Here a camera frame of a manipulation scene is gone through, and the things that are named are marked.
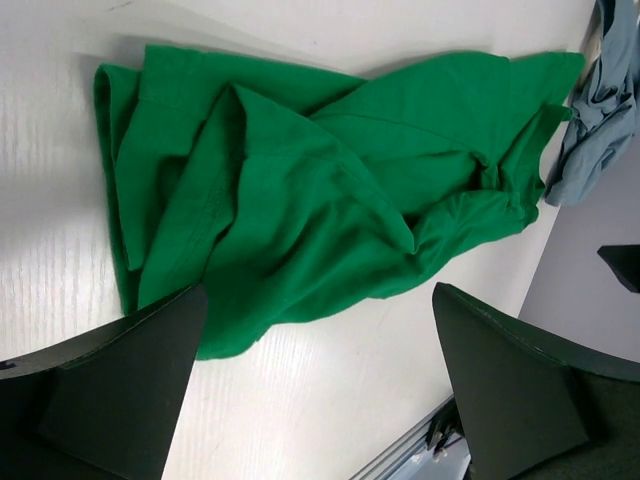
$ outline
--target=green shirt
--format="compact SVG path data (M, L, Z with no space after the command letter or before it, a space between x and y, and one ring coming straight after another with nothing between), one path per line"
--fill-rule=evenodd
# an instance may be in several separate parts
M149 46L95 105L125 312L203 282L199 358L409 290L537 217L583 58L435 57L371 81Z

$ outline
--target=table surface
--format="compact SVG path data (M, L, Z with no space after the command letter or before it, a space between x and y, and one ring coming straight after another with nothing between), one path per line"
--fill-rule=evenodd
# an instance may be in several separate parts
M0 359L120 316L91 82L148 42L376 76L434 52L579 50L593 0L0 0ZM545 151L546 172L562 131ZM197 363L165 479L346 479L451 392L431 291L518 314L555 220L434 279Z

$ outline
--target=crumpled green garment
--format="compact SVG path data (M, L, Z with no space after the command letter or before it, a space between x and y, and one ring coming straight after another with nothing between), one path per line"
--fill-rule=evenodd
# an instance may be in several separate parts
M371 81L149 46L95 106L126 313L203 282L199 358L409 290L537 217L583 66L452 53Z

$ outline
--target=green fabric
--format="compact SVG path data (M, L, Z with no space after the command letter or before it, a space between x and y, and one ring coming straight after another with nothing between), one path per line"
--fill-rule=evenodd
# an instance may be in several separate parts
M375 80L149 46L95 105L126 313L203 282L199 358L409 290L537 217L583 58L453 53Z

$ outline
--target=blue-gray fabric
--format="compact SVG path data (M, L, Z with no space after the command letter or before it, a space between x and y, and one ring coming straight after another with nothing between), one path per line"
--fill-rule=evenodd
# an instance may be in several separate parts
M633 0L598 0L602 48L582 91L550 177L546 202L575 205L639 129L640 44Z

